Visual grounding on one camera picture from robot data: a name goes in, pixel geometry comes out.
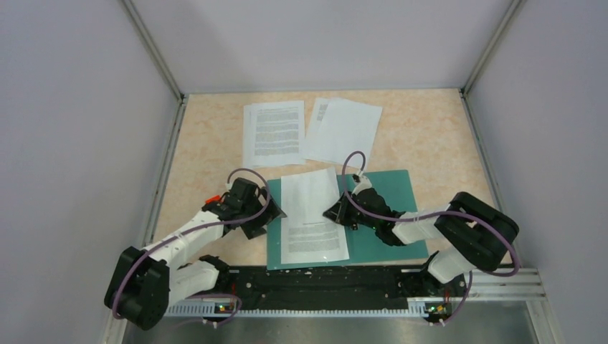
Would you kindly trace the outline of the green file folder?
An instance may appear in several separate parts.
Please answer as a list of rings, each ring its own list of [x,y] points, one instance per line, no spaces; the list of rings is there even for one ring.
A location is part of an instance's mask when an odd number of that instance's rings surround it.
[[[377,196],[362,201],[360,196],[351,198],[361,207],[372,213],[399,217],[404,213],[412,215],[417,210],[414,193],[407,170],[377,171],[364,174],[371,182]],[[376,235],[370,226],[358,225],[356,230],[349,227],[339,231],[345,235],[348,259],[338,261],[301,262],[288,264],[282,261],[281,220],[276,219],[268,226],[267,268],[269,270],[295,269],[306,267],[331,267],[350,264],[385,263],[410,259],[423,259],[429,256],[424,241],[404,246],[390,246]]]

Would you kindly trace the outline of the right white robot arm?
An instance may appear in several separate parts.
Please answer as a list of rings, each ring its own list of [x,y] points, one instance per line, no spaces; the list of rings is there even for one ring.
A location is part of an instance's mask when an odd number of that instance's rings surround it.
[[[323,216],[353,230],[373,229],[393,247],[446,239],[451,246],[433,254],[420,276],[429,295],[440,295],[455,277],[473,269],[495,274],[504,256],[512,254],[520,231],[510,217],[464,191],[438,210],[407,213],[390,208],[372,187],[355,188],[343,193]]]

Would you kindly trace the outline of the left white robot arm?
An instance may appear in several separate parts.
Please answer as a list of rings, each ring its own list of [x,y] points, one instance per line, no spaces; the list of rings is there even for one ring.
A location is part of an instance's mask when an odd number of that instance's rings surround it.
[[[211,255],[192,262],[193,255],[234,229],[254,239],[265,234],[273,220],[286,216],[268,186],[237,178],[227,188],[161,241],[141,249],[128,247],[120,254],[103,300],[116,318],[150,330],[177,302],[199,292],[227,292],[229,265]]]

